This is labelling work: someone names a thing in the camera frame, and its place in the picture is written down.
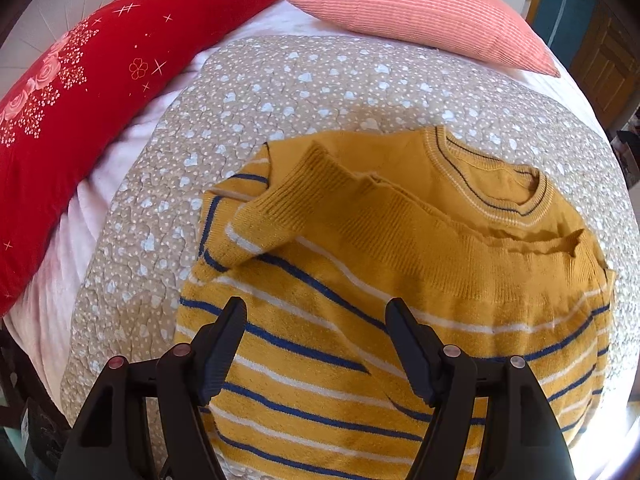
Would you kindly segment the teal curtain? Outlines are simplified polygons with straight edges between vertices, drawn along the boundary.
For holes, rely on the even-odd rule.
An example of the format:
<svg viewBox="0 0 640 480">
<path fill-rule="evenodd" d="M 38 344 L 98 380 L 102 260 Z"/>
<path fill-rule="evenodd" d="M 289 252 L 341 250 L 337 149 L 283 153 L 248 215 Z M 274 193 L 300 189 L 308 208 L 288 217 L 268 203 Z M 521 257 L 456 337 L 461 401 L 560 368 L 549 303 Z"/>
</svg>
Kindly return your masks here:
<svg viewBox="0 0 640 480">
<path fill-rule="evenodd" d="M 596 0 L 540 0 L 533 30 L 569 68 L 585 37 Z"/>
</svg>

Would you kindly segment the yellow striped knit sweater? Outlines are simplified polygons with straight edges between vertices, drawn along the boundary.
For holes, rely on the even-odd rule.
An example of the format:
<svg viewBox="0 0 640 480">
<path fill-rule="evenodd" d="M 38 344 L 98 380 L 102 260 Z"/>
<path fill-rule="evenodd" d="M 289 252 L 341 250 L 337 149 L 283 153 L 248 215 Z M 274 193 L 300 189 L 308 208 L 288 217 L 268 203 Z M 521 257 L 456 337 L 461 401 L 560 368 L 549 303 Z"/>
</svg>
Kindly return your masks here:
<svg viewBox="0 0 640 480">
<path fill-rule="evenodd" d="M 615 275 L 538 169 L 442 127 L 269 142 L 203 193 L 178 341 L 242 298 L 202 419 L 232 463 L 282 479 L 399 479 L 432 418 L 385 327 L 392 298 L 476 358 L 524 356 L 563 437 L 599 404 Z"/>
</svg>

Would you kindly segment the long red floral pillow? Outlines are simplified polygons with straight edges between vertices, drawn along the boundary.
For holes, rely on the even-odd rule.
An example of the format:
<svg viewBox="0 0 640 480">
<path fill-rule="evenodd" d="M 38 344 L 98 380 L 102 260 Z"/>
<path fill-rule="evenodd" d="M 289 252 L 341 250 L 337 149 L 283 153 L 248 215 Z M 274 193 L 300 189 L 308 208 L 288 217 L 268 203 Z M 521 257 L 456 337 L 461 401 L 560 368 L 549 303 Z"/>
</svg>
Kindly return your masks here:
<svg viewBox="0 0 640 480">
<path fill-rule="evenodd" d="M 1 102 L 1 307 L 37 272 L 77 185 L 201 52 L 276 0 L 114 0 L 55 41 Z"/>
</svg>

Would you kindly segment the pink ribbed pillow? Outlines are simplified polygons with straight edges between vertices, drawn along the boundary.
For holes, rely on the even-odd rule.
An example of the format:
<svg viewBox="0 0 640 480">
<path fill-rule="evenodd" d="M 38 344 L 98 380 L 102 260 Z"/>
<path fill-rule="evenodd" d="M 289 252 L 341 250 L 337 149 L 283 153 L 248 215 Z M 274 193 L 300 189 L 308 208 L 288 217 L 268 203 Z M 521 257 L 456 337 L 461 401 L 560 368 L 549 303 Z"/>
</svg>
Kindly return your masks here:
<svg viewBox="0 0 640 480">
<path fill-rule="evenodd" d="M 536 32 L 503 0 L 286 0 L 321 21 L 518 70 L 559 76 Z"/>
</svg>

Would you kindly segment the beige heart-patterned quilt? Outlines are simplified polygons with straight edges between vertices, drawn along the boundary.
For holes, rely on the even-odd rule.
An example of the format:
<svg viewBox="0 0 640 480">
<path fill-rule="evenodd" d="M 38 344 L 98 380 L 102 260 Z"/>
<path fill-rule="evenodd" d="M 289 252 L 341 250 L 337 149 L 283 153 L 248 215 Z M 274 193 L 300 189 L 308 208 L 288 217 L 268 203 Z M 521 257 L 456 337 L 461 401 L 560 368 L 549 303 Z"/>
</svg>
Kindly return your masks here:
<svg viewBox="0 0 640 480">
<path fill-rule="evenodd" d="M 198 258 L 203 193 L 264 144 L 425 127 L 542 172 L 614 272 L 600 401 L 576 440 L 566 442 L 577 477 L 592 476 L 624 440 L 639 353 L 639 229 L 611 145 L 560 103 L 498 70 L 372 38 L 248 38 L 208 58 L 111 203 L 76 299 L 63 413 L 78 416 L 110 356 L 156 358 L 195 336 L 177 340 L 177 311 Z"/>
</svg>

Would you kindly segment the brown wooden door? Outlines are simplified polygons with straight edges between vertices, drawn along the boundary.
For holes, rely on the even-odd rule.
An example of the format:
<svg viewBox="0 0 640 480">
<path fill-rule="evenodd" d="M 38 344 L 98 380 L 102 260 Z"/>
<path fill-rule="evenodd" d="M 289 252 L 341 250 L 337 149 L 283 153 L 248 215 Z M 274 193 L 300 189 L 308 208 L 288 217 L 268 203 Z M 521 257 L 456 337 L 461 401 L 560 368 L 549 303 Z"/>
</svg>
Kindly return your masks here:
<svg viewBox="0 0 640 480">
<path fill-rule="evenodd" d="M 623 128 L 639 107 L 638 44 L 606 6 L 598 3 L 570 73 L 606 132 Z"/>
</svg>

